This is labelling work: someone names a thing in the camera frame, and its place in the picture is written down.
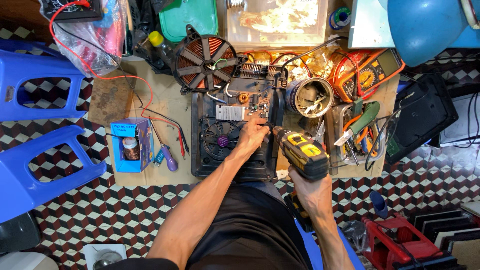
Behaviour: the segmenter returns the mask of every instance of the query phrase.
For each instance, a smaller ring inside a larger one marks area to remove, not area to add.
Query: green pliers handle
[[[353,131],[353,134],[358,134],[365,127],[367,127],[375,118],[377,118],[378,112],[380,111],[380,103],[378,101],[373,101],[368,103],[365,106],[365,111],[362,116],[350,125],[350,129]]]

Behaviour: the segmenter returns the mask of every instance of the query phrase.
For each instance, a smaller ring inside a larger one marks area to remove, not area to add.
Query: plastic storage box
[[[202,36],[218,33],[215,0],[175,0],[158,16],[163,36],[173,43],[179,43],[187,36],[187,25],[192,25]]]
[[[239,47],[309,47],[325,39],[328,0],[245,0],[227,14],[227,40]]]
[[[364,101],[363,104],[368,104],[370,102],[373,102],[373,100],[372,101]],[[381,117],[386,116],[385,109],[384,109],[384,104],[381,101],[379,101],[379,103],[380,103],[380,111],[378,112],[377,118],[381,118]],[[350,108],[352,107],[352,105],[353,105],[352,103],[348,103],[348,104],[338,105],[338,106],[335,106],[335,107],[332,108],[333,118],[335,119],[335,122],[334,122],[335,140],[338,140],[340,138],[340,136],[343,134],[343,125],[344,125],[343,116],[346,113],[348,113],[349,111],[351,111]],[[378,127],[382,128],[384,123],[385,123],[385,119],[378,121],[377,122]],[[380,139],[380,142],[379,142],[378,154],[377,154],[376,157],[370,157],[368,162],[379,160],[385,154],[385,150],[386,150],[385,149],[385,130],[383,131],[383,133],[380,136],[381,136],[381,139]],[[344,159],[345,158],[345,147],[341,146],[340,151],[338,151],[338,153],[340,153],[339,160]],[[358,156],[357,155],[357,160],[358,160],[359,164],[363,164],[367,160],[367,156]],[[350,158],[344,160],[343,162],[345,164],[348,164],[348,165],[357,165],[355,163],[355,160],[353,159],[353,157],[350,157]]]

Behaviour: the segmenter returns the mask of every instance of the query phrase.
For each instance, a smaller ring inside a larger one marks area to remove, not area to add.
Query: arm
[[[237,146],[225,161],[176,205],[158,230],[147,258],[165,258],[185,269],[193,250],[212,224],[240,167],[262,145],[269,127],[265,119],[246,123]]]
[[[332,210],[332,177],[317,182],[304,179],[292,166],[288,175],[295,183],[300,203],[308,212],[317,233],[325,270],[353,270],[353,264],[338,235]]]

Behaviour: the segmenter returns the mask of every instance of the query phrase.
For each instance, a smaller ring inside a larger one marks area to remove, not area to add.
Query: green wire
[[[220,62],[220,61],[222,61],[222,60],[224,60],[224,61],[226,62],[225,65],[224,65],[223,67],[221,67],[221,68],[217,68],[216,65],[218,64],[218,62]],[[213,64],[213,66],[215,67],[215,69],[222,69],[222,68],[226,67],[227,65],[228,65],[228,60],[227,60],[227,59],[223,59],[223,58],[218,59],[218,61],[215,62],[215,64]]]

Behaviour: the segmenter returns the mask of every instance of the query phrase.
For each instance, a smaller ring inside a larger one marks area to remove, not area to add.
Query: blue slipper
[[[370,200],[372,200],[373,209],[375,210],[377,216],[386,220],[388,217],[388,207],[382,195],[378,193],[378,191],[372,190],[369,194],[369,197]]]

